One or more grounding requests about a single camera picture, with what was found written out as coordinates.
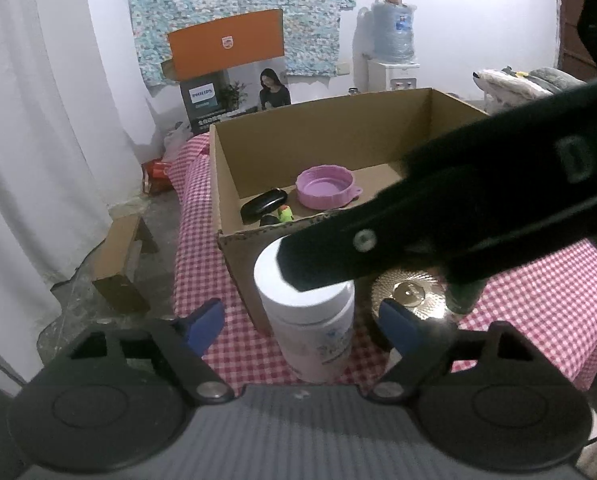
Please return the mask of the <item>gold lid dark jar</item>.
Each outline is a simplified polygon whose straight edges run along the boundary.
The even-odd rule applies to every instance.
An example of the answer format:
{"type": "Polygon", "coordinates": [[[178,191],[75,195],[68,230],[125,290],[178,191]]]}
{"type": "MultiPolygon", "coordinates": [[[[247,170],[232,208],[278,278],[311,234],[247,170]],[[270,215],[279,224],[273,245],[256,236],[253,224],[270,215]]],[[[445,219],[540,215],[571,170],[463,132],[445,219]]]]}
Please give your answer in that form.
{"type": "Polygon", "coordinates": [[[440,320],[449,314],[443,285],[425,271],[396,268],[379,275],[371,287],[371,313],[375,320],[384,299],[393,299],[421,320],[440,320]]]}

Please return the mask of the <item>white supplement bottle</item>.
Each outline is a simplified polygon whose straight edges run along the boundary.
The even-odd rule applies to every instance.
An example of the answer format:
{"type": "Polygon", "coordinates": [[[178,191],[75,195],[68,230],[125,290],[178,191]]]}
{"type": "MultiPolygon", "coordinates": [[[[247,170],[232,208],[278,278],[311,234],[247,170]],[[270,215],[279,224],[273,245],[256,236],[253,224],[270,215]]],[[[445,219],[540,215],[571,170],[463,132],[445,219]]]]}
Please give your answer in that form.
{"type": "Polygon", "coordinates": [[[340,377],[352,351],[355,285],[352,281],[300,292],[282,278],[281,240],[269,244],[254,264],[254,282],[282,356],[303,382],[324,384],[340,377]]]}

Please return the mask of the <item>black key fob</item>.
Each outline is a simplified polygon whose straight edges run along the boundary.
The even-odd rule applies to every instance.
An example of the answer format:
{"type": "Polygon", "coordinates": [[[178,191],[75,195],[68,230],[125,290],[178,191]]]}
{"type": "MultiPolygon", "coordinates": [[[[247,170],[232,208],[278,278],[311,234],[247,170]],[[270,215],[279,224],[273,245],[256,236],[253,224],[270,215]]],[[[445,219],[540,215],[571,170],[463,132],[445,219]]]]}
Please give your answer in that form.
{"type": "Polygon", "coordinates": [[[271,190],[251,198],[240,209],[244,224],[251,224],[262,219],[265,214],[271,214],[288,200],[288,193],[281,188],[271,190]]]}

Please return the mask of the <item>small cardboard box on floor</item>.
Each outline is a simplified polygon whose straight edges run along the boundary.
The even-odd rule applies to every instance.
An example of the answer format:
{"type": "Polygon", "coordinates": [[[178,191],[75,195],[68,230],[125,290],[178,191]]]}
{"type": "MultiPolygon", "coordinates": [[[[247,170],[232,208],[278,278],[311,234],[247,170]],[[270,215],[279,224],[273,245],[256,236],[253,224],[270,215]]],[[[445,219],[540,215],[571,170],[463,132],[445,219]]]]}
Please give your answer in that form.
{"type": "Polygon", "coordinates": [[[142,254],[156,254],[158,247],[140,214],[116,218],[101,244],[92,268],[92,284],[118,313],[143,314],[150,310],[135,284],[142,254]]]}

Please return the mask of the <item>quilted mattress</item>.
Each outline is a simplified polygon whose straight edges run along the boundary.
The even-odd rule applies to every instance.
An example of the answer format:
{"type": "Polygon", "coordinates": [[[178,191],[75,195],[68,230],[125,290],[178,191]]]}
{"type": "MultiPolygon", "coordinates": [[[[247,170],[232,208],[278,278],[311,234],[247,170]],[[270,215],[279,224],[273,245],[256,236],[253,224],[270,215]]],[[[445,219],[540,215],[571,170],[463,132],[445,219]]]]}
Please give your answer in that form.
{"type": "Polygon", "coordinates": [[[477,70],[472,74],[474,84],[484,93],[484,110],[498,114],[546,96],[571,90],[584,84],[562,70],[542,67],[530,72],[518,72],[510,66],[503,70],[477,70]]]}

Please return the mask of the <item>pink checkered tablecloth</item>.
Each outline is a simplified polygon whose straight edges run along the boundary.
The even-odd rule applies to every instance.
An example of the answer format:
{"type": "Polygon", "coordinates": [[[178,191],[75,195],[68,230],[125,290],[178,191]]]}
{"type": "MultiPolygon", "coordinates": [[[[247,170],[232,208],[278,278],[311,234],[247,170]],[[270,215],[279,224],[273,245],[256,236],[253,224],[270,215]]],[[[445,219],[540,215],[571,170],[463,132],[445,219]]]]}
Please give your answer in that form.
{"type": "MultiPolygon", "coordinates": [[[[190,314],[204,301],[225,304],[226,324],[205,361],[234,389],[290,385],[295,376],[274,338],[251,323],[218,248],[212,226],[210,139],[190,140],[169,166],[181,220],[175,263],[174,310],[190,314]]],[[[491,278],[464,330],[511,323],[581,389],[597,375],[597,249],[579,242],[520,269],[491,278]]]]}

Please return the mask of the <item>brown cardboard box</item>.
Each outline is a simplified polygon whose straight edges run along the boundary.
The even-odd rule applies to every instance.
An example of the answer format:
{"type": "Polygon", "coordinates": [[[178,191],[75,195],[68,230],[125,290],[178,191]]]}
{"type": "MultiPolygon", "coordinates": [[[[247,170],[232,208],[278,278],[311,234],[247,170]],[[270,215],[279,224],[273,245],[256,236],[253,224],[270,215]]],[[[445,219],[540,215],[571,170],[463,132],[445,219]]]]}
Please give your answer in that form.
{"type": "Polygon", "coordinates": [[[303,207],[295,181],[304,170],[338,165],[351,170],[355,202],[369,202],[405,177],[406,154],[433,139],[486,118],[483,110],[435,89],[339,96],[273,108],[218,122],[210,128],[213,229],[253,327],[271,327],[253,278],[254,263],[273,240],[325,216],[303,207]],[[240,209],[272,188],[289,194],[294,221],[245,223],[240,209]]]}

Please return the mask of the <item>white water dispenser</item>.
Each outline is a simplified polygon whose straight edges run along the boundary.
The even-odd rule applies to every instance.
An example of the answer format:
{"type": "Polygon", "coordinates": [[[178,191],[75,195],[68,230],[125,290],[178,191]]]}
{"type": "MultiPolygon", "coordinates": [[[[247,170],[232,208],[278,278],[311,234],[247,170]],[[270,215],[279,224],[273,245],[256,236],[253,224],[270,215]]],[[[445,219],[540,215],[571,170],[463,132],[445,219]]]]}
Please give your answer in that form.
{"type": "Polygon", "coordinates": [[[369,92],[416,89],[419,68],[416,62],[389,63],[368,58],[366,89],[369,92]]]}

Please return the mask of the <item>brown wooden door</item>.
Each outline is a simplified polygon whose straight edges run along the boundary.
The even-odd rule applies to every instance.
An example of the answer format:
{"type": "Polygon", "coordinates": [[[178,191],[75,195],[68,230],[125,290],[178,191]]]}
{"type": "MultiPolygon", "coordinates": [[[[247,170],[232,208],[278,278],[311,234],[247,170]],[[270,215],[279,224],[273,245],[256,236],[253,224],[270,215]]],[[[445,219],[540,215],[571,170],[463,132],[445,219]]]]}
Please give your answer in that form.
{"type": "Polygon", "coordinates": [[[597,77],[597,66],[579,39],[577,23],[585,0],[559,0],[559,60],[558,67],[583,81],[597,77]]]}

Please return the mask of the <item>blue water jug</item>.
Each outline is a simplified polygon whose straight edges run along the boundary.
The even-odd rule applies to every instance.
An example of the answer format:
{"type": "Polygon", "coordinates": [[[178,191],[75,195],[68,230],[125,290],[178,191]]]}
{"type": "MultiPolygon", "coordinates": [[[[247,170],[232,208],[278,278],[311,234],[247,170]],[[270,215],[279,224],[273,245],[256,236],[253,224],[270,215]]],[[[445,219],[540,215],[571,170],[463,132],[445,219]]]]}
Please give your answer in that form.
{"type": "Polygon", "coordinates": [[[413,15],[417,6],[391,2],[371,8],[373,56],[389,63],[409,63],[415,58],[413,15]]]}

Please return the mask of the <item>white curtain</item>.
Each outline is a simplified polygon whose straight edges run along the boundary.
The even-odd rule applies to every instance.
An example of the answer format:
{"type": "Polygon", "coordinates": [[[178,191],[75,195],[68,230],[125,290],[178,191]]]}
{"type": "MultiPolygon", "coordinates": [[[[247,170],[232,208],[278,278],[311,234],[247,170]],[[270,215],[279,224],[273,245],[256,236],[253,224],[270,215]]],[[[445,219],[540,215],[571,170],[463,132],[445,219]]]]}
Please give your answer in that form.
{"type": "Polygon", "coordinates": [[[87,0],[0,0],[0,389],[42,367],[41,332],[70,280],[137,197],[87,0]]]}

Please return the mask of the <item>orange Philips box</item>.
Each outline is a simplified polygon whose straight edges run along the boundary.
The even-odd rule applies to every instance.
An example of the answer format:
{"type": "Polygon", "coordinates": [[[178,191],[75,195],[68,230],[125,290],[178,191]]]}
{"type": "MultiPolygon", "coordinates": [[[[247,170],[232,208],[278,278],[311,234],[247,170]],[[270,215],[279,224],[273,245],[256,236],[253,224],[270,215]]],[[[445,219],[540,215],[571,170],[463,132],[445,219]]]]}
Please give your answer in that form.
{"type": "Polygon", "coordinates": [[[218,18],[167,39],[163,72],[178,84],[192,133],[292,103],[280,9],[218,18]]]}

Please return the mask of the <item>floral wall cloth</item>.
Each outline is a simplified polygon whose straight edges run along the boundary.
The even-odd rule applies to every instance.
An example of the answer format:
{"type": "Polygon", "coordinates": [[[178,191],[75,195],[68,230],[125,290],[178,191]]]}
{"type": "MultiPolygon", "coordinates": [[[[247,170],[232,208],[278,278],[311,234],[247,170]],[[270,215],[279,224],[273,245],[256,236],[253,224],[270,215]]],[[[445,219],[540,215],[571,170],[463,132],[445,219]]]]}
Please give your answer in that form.
{"type": "Polygon", "coordinates": [[[279,9],[283,13],[286,70],[291,76],[333,77],[340,52],[340,20],[356,0],[128,0],[143,82],[172,81],[161,64],[172,57],[168,35],[218,18],[279,9]]]}

